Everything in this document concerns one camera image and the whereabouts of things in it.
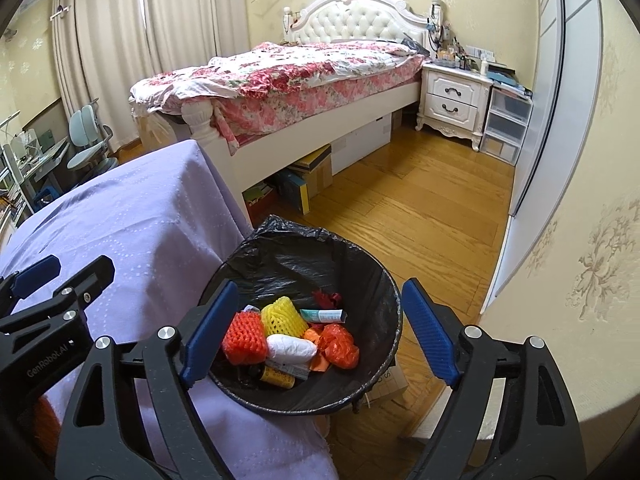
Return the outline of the orange red foam net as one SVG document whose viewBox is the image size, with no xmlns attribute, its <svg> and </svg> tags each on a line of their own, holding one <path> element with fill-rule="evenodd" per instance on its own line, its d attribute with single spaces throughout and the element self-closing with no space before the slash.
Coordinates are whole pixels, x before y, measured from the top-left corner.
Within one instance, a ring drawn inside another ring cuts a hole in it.
<svg viewBox="0 0 640 480">
<path fill-rule="evenodd" d="M 234 366 L 264 362 L 269 349 L 262 316 L 257 312 L 238 312 L 224 335 L 221 348 Z"/>
</svg>

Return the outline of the yellow black can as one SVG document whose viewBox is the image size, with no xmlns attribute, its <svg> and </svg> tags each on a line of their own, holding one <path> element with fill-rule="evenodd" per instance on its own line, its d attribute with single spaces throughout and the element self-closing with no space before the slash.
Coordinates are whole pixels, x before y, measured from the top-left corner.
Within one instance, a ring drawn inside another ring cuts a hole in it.
<svg viewBox="0 0 640 480">
<path fill-rule="evenodd" d="M 264 363 L 239 366 L 238 378 L 242 385 L 252 388 L 268 385 L 281 389 L 292 389 L 296 382 L 294 376 Z"/>
</svg>

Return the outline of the yellow foam fruit net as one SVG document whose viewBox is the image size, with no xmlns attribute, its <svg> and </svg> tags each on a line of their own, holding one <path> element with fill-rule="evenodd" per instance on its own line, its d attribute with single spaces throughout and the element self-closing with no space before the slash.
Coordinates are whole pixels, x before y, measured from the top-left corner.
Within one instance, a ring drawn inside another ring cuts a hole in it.
<svg viewBox="0 0 640 480">
<path fill-rule="evenodd" d="M 309 327 L 287 296 L 280 297 L 262 308 L 260 315 L 266 336 L 282 334 L 302 338 Z"/>
</svg>

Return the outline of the orange paper sheet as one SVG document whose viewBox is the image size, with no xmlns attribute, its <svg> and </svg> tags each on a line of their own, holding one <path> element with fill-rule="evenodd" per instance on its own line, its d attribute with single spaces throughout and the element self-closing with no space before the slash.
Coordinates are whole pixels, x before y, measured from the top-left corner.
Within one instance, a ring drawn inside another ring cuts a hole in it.
<svg viewBox="0 0 640 480">
<path fill-rule="evenodd" d="M 313 329 L 308 328 L 303 334 L 303 338 L 312 342 L 316 346 L 316 354 L 311 358 L 308 363 L 308 368 L 311 372 L 324 373 L 329 367 L 330 363 L 326 357 L 322 354 L 319 347 L 320 335 Z"/>
</svg>

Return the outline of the red orange plastic bag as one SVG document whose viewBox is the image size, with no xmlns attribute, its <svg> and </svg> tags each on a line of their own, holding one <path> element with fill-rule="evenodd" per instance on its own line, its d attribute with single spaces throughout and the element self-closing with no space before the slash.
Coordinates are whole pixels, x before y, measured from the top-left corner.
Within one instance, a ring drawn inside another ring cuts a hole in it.
<svg viewBox="0 0 640 480">
<path fill-rule="evenodd" d="M 324 326 L 318 341 L 318 350 L 330 364 L 342 370 L 352 370 L 359 362 L 359 348 L 354 337 L 342 324 Z"/>
</svg>

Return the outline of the teal white tube box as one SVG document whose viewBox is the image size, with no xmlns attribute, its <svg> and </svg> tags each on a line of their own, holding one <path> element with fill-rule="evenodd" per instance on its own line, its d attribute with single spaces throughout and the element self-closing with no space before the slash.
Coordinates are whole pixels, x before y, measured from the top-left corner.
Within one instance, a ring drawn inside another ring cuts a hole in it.
<svg viewBox="0 0 640 480">
<path fill-rule="evenodd" d="M 312 324 L 343 324 L 347 320 L 347 313 L 344 310 L 300 309 L 298 313 L 305 322 Z"/>
</svg>

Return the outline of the dark red wrapper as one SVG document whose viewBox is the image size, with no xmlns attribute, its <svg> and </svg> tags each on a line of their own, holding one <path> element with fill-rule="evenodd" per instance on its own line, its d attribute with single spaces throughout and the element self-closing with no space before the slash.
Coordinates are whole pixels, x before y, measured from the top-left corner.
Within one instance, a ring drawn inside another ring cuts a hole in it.
<svg viewBox="0 0 640 480">
<path fill-rule="evenodd" d="M 338 310 L 341 307 L 342 296 L 338 292 L 324 292 L 318 289 L 312 296 L 320 309 Z"/>
</svg>

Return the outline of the white printed box package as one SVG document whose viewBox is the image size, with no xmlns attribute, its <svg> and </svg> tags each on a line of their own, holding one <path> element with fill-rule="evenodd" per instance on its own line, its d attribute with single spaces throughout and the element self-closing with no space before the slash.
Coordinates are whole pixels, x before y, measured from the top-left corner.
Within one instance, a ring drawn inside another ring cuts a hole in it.
<svg viewBox="0 0 640 480">
<path fill-rule="evenodd" d="M 309 377 L 309 368 L 307 365 L 302 364 L 282 364 L 273 360 L 267 360 L 266 365 L 282 372 L 284 374 L 291 375 L 296 379 L 307 380 Z"/>
</svg>

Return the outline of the black trash bin bag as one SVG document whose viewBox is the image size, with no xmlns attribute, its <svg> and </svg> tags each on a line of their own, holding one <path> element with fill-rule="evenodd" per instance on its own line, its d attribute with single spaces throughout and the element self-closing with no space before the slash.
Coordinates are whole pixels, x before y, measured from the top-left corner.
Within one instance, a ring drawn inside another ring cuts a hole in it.
<svg viewBox="0 0 640 480">
<path fill-rule="evenodd" d="M 238 286 L 241 306 L 264 308 L 282 297 L 296 310 L 338 309 L 359 349 L 351 370 L 330 366 L 289 389 L 261 382 L 218 354 L 209 376 L 230 399 L 268 415 L 325 415 L 358 404 L 394 365 L 402 332 L 398 288 L 377 258 L 330 231 L 270 216 L 214 272 Z"/>
</svg>

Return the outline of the grey study desk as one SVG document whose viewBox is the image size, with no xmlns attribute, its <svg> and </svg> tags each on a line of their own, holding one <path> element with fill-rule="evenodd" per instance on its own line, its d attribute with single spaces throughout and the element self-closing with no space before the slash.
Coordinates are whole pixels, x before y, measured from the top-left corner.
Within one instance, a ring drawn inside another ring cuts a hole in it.
<svg viewBox="0 0 640 480">
<path fill-rule="evenodd" d="M 1 147 L 1 197 L 11 202 L 18 211 L 35 212 L 34 184 L 48 175 L 63 161 L 70 141 L 59 140 L 47 151 L 26 148 L 26 159 L 21 161 L 11 144 Z"/>
</svg>

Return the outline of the lilac tablecloth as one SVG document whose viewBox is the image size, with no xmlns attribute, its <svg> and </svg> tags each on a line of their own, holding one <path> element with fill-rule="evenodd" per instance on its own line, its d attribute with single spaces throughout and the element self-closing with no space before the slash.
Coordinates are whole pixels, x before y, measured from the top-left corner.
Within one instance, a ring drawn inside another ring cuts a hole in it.
<svg viewBox="0 0 640 480">
<path fill-rule="evenodd" d="M 93 337 L 139 341 L 178 324 L 215 271 L 250 235 L 218 171 L 194 141 L 146 154 L 96 177 L 28 218 L 2 248 L 1 270 L 43 257 L 70 278 L 99 256 L 113 283 L 90 304 Z M 311 417 L 259 416 L 209 379 L 190 390 L 196 412 L 239 479 L 333 479 L 329 445 Z"/>
</svg>

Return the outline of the pale green desk chair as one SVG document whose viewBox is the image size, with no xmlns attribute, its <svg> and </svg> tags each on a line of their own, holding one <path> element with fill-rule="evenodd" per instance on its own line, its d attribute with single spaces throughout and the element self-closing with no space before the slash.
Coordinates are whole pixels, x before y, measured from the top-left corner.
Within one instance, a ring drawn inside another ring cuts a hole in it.
<svg viewBox="0 0 640 480">
<path fill-rule="evenodd" d="M 76 150 L 67 163 L 68 170 L 89 168 L 96 174 L 104 174 L 118 165 L 117 158 L 110 153 L 113 130 L 99 120 L 97 99 L 73 112 L 68 137 Z"/>
</svg>

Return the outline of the cream curtains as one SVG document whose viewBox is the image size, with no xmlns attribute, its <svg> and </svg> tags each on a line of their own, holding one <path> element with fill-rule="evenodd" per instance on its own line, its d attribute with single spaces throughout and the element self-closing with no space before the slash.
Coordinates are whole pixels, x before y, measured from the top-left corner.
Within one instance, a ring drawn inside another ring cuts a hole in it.
<svg viewBox="0 0 640 480">
<path fill-rule="evenodd" d="M 66 114 L 96 101 L 113 151 L 139 139 L 136 82 L 250 46 L 245 0 L 52 0 L 51 22 Z"/>
</svg>

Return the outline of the brown cardboard box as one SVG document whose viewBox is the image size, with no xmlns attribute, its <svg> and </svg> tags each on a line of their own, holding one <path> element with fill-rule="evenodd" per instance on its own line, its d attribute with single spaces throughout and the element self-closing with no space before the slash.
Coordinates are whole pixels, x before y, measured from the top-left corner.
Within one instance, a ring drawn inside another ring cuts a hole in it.
<svg viewBox="0 0 640 480">
<path fill-rule="evenodd" d="M 305 181 L 310 200 L 333 183 L 331 155 L 331 145 L 326 144 L 286 167 Z"/>
</svg>

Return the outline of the pink floral duvet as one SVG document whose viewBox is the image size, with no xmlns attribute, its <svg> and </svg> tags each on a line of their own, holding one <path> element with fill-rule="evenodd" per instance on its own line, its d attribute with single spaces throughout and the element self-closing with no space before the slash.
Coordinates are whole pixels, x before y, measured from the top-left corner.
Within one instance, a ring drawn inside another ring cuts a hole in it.
<svg viewBox="0 0 640 480">
<path fill-rule="evenodd" d="M 334 108 L 414 81 L 425 56 L 388 40 L 281 46 L 211 58 L 204 66 L 161 73 L 130 88 L 131 115 L 180 116 L 187 102 L 207 101 L 207 121 L 231 154 L 253 136 L 268 136 Z"/>
</svg>

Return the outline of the translucent drawer unit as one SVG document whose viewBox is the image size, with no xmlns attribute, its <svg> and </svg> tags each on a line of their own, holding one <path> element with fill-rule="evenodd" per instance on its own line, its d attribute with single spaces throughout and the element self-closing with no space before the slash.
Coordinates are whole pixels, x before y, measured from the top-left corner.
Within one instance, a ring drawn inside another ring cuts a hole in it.
<svg viewBox="0 0 640 480">
<path fill-rule="evenodd" d="M 524 145 L 533 101 L 502 84 L 490 90 L 480 151 L 515 166 Z"/>
</svg>

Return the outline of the white storage box under bed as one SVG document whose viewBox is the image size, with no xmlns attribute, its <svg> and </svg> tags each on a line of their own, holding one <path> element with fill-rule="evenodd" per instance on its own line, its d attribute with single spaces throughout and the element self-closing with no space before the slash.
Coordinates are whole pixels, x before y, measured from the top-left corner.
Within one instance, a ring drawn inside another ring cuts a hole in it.
<svg viewBox="0 0 640 480">
<path fill-rule="evenodd" d="M 332 142 L 332 174 L 338 174 L 389 144 L 391 134 L 392 115 L 387 114 Z"/>
</svg>

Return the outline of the white nightstand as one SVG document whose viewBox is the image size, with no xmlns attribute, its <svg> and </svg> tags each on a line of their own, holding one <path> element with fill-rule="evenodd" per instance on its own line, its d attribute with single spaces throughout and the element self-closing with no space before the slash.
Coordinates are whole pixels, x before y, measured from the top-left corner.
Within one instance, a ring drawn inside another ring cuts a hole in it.
<svg viewBox="0 0 640 480">
<path fill-rule="evenodd" d="M 416 131 L 428 127 L 446 138 L 468 140 L 472 150 L 478 152 L 491 88 L 486 76 L 424 63 Z"/>
</svg>

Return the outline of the white bed frame headboard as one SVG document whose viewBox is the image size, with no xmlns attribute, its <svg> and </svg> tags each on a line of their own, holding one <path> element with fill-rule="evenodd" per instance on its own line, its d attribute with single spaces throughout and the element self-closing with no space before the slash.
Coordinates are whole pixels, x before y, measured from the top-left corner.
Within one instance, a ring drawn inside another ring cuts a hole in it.
<svg viewBox="0 0 640 480">
<path fill-rule="evenodd" d="M 284 10 L 283 28 L 280 44 L 130 89 L 145 146 L 195 140 L 238 204 L 266 177 L 420 96 L 427 19 L 404 0 L 316 0 Z"/>
</svg>

